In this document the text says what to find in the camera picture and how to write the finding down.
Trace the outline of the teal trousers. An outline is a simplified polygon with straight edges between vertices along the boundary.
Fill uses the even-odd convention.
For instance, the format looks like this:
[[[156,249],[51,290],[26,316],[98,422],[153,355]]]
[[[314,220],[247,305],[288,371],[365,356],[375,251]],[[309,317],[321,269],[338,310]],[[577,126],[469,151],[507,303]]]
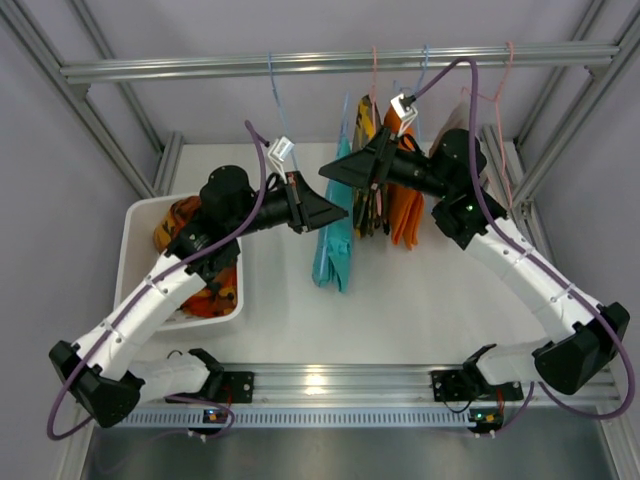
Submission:
[[[347,216],[322,227],[312,267],[312,280],[320,288],[334,286],[340,293],[348,291],[354,243],[353,189],[329,180],[325,197],[347,211]]]

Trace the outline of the orange camouflage trousers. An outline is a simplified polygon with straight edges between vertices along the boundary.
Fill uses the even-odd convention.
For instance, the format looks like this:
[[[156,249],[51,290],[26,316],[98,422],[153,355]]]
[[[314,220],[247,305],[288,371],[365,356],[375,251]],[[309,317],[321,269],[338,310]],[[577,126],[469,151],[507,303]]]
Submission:
[[[198,196],[190,196],[179,199],[169,207],[153,232],[153,243],[158,253],[166,250],[169,243],[193,218],[200,205]],[[215,277],[211,287],[201,289],[186,300],[181,305],[181,310],[196,317],[215,318],[231,314],[237,303],[237,267],[232,265]]]

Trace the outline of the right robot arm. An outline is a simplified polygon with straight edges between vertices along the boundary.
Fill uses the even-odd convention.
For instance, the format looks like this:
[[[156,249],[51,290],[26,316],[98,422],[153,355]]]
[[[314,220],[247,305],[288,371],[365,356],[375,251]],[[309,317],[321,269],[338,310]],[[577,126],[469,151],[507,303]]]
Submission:
[[[439,230],[493,272],[545,332],[533,342],[484,346],[464,369],[482,386],[542,382],[573,395],[616,356],[630,315],[620,303],[604,306],[575,287],[527,241],[480,186],[485,164],[479,141],[468,130],[447,131],[427,157],[384,127],[362,149],[319,173],[358,189],[394,184],[434,197]]]

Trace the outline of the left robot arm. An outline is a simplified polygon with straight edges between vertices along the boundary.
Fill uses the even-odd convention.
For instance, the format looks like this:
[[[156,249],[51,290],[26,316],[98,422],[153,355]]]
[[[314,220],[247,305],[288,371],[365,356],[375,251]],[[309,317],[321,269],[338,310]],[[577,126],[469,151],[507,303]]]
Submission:
[[[212,289],[216,277],[236,263],[240,237],[279,225],[302,234],[347,216],[298,171],[285,173],[272,188],[253,190],[244,169],[219,167],[199,199],[194,215],[129,296],[89,333],[59,341],[49,352],[63,391],[103,428],[120,423],[141,403],[215,399],[224,368],[204,349],[156,361],[135,357],[172,313]]]

